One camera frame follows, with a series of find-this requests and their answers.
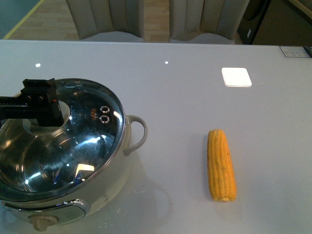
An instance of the dial knob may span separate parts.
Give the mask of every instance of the dial knob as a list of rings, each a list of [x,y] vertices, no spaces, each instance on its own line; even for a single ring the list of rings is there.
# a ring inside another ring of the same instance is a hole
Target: dial knob
[[[57,224],[58,218],[51,215],[32,215],[29,217],[29,221],[37,231],[43,232],[47,230],[48,226]]]

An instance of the white pot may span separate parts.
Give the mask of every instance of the white pot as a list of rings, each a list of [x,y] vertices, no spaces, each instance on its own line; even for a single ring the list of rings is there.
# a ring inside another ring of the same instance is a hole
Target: white pot
[[[139,122],[144,128],[142,139],[134,145],[130,145],[132,122]],[[125,116],[120,143],[105,164],[85,180],[82,179],[80,184],[55,196],[31,201],[6,199],[2,204],[14,216],[33,223],[37,231],[79,220],[105,206],[119,193],[132,168],[134,158],[130,153],[141,147],[146,138],[147,125],[144,120],[137,116]]]

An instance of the white square light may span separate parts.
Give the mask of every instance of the white square light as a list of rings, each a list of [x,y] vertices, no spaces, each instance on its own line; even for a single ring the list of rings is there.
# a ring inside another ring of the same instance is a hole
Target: white square light
[[[223,67],[224,84],[228,87],[250,87],[252,82],[246,68]]]

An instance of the chair back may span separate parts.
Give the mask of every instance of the chair back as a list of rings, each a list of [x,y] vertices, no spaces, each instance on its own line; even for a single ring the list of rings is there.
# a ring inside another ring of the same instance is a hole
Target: chair back
[[[170,0],[170,38],[213,33],[233,40],[249,0]]]
[[[79,39],[121,31],[143,37],[143,0],[66,0]]]

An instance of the pot handle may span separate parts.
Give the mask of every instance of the pot handle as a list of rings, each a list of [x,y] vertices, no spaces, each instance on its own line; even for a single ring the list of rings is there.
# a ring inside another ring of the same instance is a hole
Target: pot handle
[[[137,150],[138,148],[140,148],[144,144],[144,142],[146,141],[146,138],[147,138],[147,125],[143,119],[141,119],[138,116],[127,116],[127,119],[128,119],[128,122],[130,124],[132,124],[133,122],[138,122],[138,123],[142,124],[142,126],[144,128],[144,134],[143,134],[142,139],[137,144],[135,144],[133,146],[129,146],[127,149],[123,150],[123,153],[125,154],[125,156],[128,156],[134,150]]]

